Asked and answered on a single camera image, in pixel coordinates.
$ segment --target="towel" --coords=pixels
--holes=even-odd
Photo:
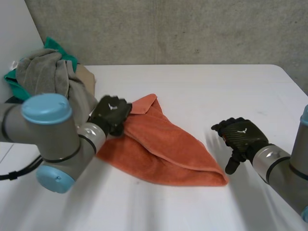
[[[55,40],[53,40],[50,37],[47,37],[44,48],[51,49],[51,50],[57,50],[57,52],[59,52],[62,56],[61,59],[72,61],[73,70],[74,70],[74,72],[76,71],[77,62],[78,62],[77,58],[72,56],[72,55],[67,54],[66,51]],[[31,97],[31,94],[29,94],[29,92],[27,92],[17,82],[17,80],[16,80],[16,69],[7,73],[4,76],[4,80],[10,85],[12,92],[13,92],[13,95],[16,98],[18,98],[20,100],[27,100]]]
[[[16,79],[30,95],[58,93],[68,98],[75,124],[84,124],[97,100],[77,78],[72,61],[63,60],[54,49],[41,49],[22,59],[16,70]]]
[[[223,186],[228,183],[204,145],[163,115],[154,94],[133,103],[124,124],[124,136],[108,140],[97,157],[156,184]]]
[[[62,55],[61,59],[72,61],[73,70],[74,70],[74,72],[76,72],[77,63],[78,63],[77,58],[68,54],[68,53],[66,53],[66,51],[60,46],[59,43],[57,43],[52,38],[47,37],[44,48],[57,50]]]

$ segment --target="teal towel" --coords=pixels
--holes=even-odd
[[[13,95],[20,100],[27,100],[31,95],[17,83],[16,69],[10,71],[4,76],[5,81],[10,85]]]
[[[66,53],[66,51],[55,40],[53,40],[50,37],[47,37],[44,48],[55,49],[62,55],[61,59],[72,61],[73,70],[74,70],[74,72],[76,72],[77,63],[78,63],[77,58],[75,58],[74,56]]]

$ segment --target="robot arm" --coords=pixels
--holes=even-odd
[[[121,135],[132,105],[118,97],[103,97],[88,121],[76,128],[68,100],[59,94],[37,95],[22,105],[0,104],[0,141],[35,144],[43,164],[39,183],[67,192],[108,134]]]
[[[212,127],[233,149],[226,172],[248,159],[269,184],[308,223],[308,105],[301,116],[292,155],[269,144],[249,120],[231,118]]]

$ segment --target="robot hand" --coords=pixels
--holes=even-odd
[[[226,166],[226,173],[233,174],[240,162],[247,159],[252,162],[255,154],[269,141],[263,132],[250,120],[243,118],[230,118],[212,126],[212,130],[218,132],[227,146],[233,149],[232,156]]]
[[[106,136],[121,136],[123,122],[131,109],[132,104],[126,100],[106,95],[99,101],[88,121],[101,127]]]

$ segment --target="white table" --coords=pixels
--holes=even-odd
[[[222,168],[231,150],[210,127],[229,117],[256,123],[291,152],[308,97],[274,65],[88,66],[96,96],[134,101],[155,93],[164,114],[203,142]],[[15,144],[0,174],[39,153]],[[41,187],[35,174],[0,182],[1,231],[304,231],[308,225],[250,163],[226,187],[153,185],[94,159],[67,194]]]

